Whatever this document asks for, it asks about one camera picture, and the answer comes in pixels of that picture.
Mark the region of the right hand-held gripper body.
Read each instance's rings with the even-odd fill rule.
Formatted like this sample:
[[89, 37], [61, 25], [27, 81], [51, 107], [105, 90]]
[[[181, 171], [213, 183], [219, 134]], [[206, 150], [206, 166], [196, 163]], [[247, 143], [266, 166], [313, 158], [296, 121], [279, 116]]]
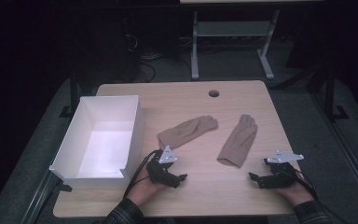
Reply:
[[277, 150], [271, 157], [264, 159], [269, 167], [271, 175], [261, 176], [269, 189], [290, 187], [296, 181], [296, 170], [291, 161], [303, 160], [302, 154]]

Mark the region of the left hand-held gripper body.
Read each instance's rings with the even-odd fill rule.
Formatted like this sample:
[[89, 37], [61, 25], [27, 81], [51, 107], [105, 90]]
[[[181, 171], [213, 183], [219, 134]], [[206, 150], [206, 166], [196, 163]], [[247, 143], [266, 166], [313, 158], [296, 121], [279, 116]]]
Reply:
[[171, 148], [166, 146], [159, 149], [147, 164], [146, 170], [152, 183], [169, 186], [172, 182], [177, 181], [177, 175], [171, 174], [168, 169], [177, 161], [177, 157], [173, 154]]

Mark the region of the beige glove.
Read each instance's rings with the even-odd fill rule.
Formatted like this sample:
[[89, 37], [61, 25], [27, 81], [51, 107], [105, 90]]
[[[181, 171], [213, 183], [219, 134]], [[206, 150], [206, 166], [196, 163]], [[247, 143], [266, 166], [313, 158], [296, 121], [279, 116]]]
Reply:
[[216, 160], [227, 166], [241, 168], [253, 145], [257, 130], [255, 119], [243, 114]]
[[204, 133], [218, 128], [218, 121], [212, 116], [201, 116], [180, 123], [179, 125], [158, 134], [160, 148], [180, 147]]

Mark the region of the white box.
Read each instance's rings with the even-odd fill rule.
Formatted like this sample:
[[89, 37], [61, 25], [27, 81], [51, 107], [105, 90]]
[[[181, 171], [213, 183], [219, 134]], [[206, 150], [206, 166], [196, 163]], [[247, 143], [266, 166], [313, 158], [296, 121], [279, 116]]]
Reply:
[[137, 95], [82, 97], [49, 170], [72, 189], [124, 189], [141, 159], [144, 128]]

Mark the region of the person's right hand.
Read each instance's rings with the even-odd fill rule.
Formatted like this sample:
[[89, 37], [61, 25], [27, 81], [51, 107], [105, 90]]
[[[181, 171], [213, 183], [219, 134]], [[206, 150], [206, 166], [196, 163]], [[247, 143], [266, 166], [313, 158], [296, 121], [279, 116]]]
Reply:
[[297, 206], [314, 200], [314, 197], [307, 191], [307, 189], [297, 182], [288, 188], [275, 189], [275, 192], [283, 196], [283, 198], [292, 206]]

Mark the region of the person's left hand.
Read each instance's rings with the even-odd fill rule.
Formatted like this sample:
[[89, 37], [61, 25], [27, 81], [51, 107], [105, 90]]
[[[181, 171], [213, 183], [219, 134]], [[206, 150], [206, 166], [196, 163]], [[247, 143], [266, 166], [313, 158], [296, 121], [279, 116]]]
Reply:
[[165, 189], [165, 185], [152, 183], [148, 178], [148, 172], [146, 169], [143, 169], [140, 174], [138, 174], [135, 184], [129, 191], [127, 198], [137, 206], [142, 206]]

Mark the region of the black stand leg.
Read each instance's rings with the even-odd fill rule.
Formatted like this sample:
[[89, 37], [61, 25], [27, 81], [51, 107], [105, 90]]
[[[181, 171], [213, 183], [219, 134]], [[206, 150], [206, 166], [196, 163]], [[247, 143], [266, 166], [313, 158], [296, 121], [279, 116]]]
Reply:
[[324, 66], [325, 89], [324, 89], [324, 112], [333, 122], [337, 119], [348, 119], [349, 115], [341, 105], [335, 105], [335, 74], [330, 62]]
[[79, 102], [79, 87], [77, 79], [77, 71], [74, 68], [71, 72], [70, 78], [70, 104], [62, 109], [60, 118], [72, 118], [76, 112], [76, 108]]

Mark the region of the aluminium frame rail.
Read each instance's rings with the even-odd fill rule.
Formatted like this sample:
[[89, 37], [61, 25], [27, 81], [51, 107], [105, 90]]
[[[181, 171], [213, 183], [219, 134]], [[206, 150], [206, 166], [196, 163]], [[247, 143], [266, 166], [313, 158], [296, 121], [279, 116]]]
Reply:
[[25, 211], [21, 224], [35, 224], [48, 198], [60, 182], [61, 180], [55, 174], [46, 171]]
[[340, 118], [340, 115], [328, 115], [324, 109], [324, 104], [321, 98], [317, 95], [312, 94], [312, 101], [315, 103], [315, 107], [320, 111], [324, 118], [324, 122], [330, 129], [332, 135], [334, 135], [340, 150], [344, 154], [347, 164], [350, 167], [350, 170], [358, 184], [358, 160], [353, 154], [352, 148], [348, 141], [345, 139], [342, 131], [337, 126], [337, 118]]

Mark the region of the grey metal table frame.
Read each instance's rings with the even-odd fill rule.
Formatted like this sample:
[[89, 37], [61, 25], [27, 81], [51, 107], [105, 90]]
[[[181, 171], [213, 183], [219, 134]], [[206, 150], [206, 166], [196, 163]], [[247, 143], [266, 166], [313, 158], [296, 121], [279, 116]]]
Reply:
[[280, 10], [275, 10], [269, 21], [199, 21], [198, 12], [195, 12], [193, 14], [190, 54], [191, 79], [198, 80], [200, 78], [198, 61], [198, 39], [200, 37], [264, 37], [263, 47], [256, 52], [266, 78], [274, 79], [275, 76], [267, 54], [279, 15]]

